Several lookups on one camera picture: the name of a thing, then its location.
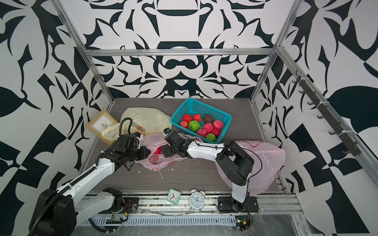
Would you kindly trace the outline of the red apple from bag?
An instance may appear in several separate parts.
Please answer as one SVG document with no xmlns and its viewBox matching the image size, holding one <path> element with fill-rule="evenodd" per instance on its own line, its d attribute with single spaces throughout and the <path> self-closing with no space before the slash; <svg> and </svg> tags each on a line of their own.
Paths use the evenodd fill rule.
<svg viewBox="0 0 378 236">
<path fill-rule="evenodd" d="M 154 154 L 162 154 L 161 147 L 158 147 Z"/>
</svg>

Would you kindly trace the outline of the smooth red apple with stem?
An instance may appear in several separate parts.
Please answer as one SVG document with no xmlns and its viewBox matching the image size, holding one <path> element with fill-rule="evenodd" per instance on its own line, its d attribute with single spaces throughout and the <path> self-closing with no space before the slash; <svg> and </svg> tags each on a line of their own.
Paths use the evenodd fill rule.
<svg viewBox="0 0 378 236">
<path fill-rule="evenodd" d="M 181 122 L 179 123 L 179 125 L 180 125 L 181 127 L 185 128 L 185 129 L 188 129 L 188 128 L 189 128 L 189 123 L 186 122 L 186 121 L 181 121 Z"/>
</svg>

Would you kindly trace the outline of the green apple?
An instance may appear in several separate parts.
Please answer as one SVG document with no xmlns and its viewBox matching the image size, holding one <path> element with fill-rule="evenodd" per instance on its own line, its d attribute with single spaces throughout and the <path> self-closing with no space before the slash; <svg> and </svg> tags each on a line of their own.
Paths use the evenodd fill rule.
<svg viewBox="0 0 378 236">
<path fill-rule="evenodd" d="M 189 130 L 194 132 L 194 133 L 197 133 L 197 131 L 200 129 L 200 123 L 196 120 L 193 120 L 191 122 L 189 122 Z"/>
<path fill-rule="evenodd" d="M 205 136 L 205 138 L 211 142 L 216 142 L 217 138 L 213 133 L 209 133 Z"/>
</svg>

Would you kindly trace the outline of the yellow plastic bag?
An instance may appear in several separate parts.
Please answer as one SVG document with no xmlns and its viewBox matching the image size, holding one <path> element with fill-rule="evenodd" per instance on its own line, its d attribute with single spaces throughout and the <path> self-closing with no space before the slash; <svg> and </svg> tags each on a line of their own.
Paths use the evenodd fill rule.
<svg viewBox="0 0 378 236">
<path fill-rule="evenodd" d="M 171 117 L 155 108 L 128 108 L 122 114 L 121 118 L 121 121 L 125 118 L 132 119 L 132 126 L 130 128 L 131 134 L 139 132 L 145 136 L 147 134 L 162 133 L 164 129 L 172 128 L 172 123 L 170 122 Z M 121 134 L 129 134 L 129 125 L 129 120 L 123 123 Z M 120 123 L 111 125 L 101 133 L 101 136 L 110 142 L 116 141 L 119 135 L 119 128 Z"/>
</svg>

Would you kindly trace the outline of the dark purple fruit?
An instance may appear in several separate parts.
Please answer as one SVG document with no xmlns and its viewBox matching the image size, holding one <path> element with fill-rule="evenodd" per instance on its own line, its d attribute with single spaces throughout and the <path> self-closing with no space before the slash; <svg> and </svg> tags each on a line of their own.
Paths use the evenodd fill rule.
<svg viewBox="0 0 378 236">
<path fill-rule="evenodd" d="M 205 114 L 204 116 L 203 116 L 203 122 L 205 123 L 205 124 L 207 124 L 207 123 L 213 123 L 213 121 L 214 121 L 214 117 L 212 116 L 212 115 L 210 115 L 210 114 Z"/>
</svg>

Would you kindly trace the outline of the small dark red apple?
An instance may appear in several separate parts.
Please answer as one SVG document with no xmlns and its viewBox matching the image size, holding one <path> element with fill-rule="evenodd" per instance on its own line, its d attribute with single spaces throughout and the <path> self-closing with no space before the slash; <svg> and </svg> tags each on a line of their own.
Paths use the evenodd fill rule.
<svg viewBox="0 0 378 236">
<path fill-rule="evenodd" d="M 218 129 L 218 128 L 214 128 L 214 129 L 211 131 L 211 133 L 214 134 L 215 137 L 217 138 L 217 137 L 219 137 L 221 131 L 220 131 L 220 129 Z"/>
</svg>

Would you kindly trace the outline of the pink plastic bag front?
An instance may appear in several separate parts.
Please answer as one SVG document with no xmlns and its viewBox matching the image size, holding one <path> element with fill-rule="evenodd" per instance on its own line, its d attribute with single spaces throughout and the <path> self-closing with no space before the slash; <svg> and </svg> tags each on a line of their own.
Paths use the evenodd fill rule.
<svg viewBox="0 0 378 236">
<path fill-rule="evenodd" d="M 249 196 L 264 193 L 285 163 L 285 150 L 267 142 L 237 141 L 236 144 L 240 147 L 239 150 L 244 150 L 254 161 L 252 172 L 248 175 L 248 187 L 233 184 L 217 165 L 220 177 L 231 189 L 237 190 L 232 191 L 232 196 L 241 197 L 242 190 L 246 190 Z"/>
</svg>

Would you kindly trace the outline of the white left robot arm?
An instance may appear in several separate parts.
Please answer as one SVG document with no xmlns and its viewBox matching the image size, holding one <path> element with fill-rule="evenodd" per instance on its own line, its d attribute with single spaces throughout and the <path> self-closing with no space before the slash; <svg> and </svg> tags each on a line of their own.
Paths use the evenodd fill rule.
<svg viewBox="0 0 378 236">
<path fill-rule="evenodd" d="M 142 146 L 140 133 L 121 135 L 102 151 L 96 163 L 56 190 L 40 194 L 29 226 L 31 236 L 69 236 L 83 221 L 121 204 L 121 193 L 106 190 L 88 200 L 83 198 L 102 180 L 127 162 L 146 159 L 150 150 Z"/>
</svg>

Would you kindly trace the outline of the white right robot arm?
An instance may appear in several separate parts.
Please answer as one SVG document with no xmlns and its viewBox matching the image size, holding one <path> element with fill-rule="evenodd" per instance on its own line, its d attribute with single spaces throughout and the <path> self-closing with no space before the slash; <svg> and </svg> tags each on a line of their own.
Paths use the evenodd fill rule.
<svg viewBox="0 0 378 236">
<path fill-rule="evenodd" d="M 255 161 L 244 148 L 234 141 L 225 144 L 204 144 L 193 138 L 185 140 L 169 128 L 163 133 L 164 139 L 168 142 L 162 148 L 164 157 L 178 155 L 182 158 L 200 158 L 217 163 L 232 182 L 233 201 L 240 204 L 245 202 Z"/>
</svg>

